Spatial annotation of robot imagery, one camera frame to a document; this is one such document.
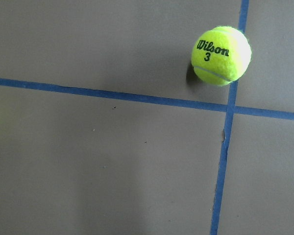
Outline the yellow Wilson tennis ball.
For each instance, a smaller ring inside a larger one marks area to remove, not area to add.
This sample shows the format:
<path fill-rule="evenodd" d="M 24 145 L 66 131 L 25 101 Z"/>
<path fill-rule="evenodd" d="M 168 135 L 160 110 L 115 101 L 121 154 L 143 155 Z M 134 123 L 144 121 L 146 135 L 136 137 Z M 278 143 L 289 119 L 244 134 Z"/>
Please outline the yellow Wilson tennis ball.
<path fill-rule="evenodd" d="M 223 87 L 243 76 L 251 57 L 251 47 L 240 30 L 217 26 L 198 38 L 191 65 L 200 80 Z"/>

